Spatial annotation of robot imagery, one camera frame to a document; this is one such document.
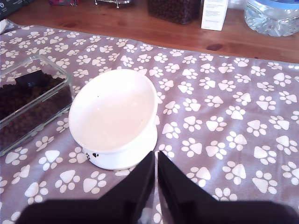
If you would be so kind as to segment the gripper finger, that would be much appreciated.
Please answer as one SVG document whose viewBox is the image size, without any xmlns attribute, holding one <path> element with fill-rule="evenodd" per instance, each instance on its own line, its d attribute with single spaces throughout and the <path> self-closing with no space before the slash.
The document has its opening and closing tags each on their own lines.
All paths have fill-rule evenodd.
<svg viewBox="0 0 299 224">
<path fill-rule="evenodd" d="M 158 154 L 158 182 L 175 223 L 219 223 L 217 201 L 192 182 L 164 154 Z"/>
<path fill-rule="evenodd" d="M 100 223 L 137 223 L 155 182 L 150 151 L 131 173 L 100 199 Z"/>
</svg>

